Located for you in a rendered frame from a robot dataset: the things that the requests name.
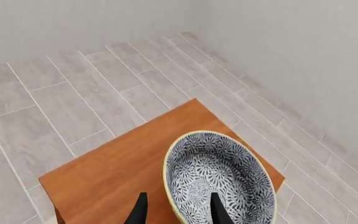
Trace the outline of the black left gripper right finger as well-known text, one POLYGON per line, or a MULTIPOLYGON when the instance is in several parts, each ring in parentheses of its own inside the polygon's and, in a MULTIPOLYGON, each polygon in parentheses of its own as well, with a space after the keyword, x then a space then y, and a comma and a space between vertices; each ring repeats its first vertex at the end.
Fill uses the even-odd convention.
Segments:
POLYGON ((211 194, 211 216, 213 224, 231 224, 231 218, 216 192, 211 194))

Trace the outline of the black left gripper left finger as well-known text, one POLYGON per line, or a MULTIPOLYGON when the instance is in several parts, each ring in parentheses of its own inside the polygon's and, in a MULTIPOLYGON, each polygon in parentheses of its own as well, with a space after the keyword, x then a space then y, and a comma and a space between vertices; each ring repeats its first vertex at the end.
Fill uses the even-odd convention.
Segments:
POLYGON ((147 193, 141 192, 134 205, 134 208, 126 219, 126 224, 145 224, 147 219, 147 210, 147 193))

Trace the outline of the black and white patterned bowl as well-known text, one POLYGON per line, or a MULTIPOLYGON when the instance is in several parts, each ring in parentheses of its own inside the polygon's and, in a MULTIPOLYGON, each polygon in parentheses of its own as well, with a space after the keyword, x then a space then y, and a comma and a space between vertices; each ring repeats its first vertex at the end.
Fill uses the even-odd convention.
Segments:
POLYGON ((163 186, 182 224, 213 224, 216 192, 231 224, 275 224, 273 183, 256 155, 219 132, 199 130, 180 136, 163 161, 163 186))

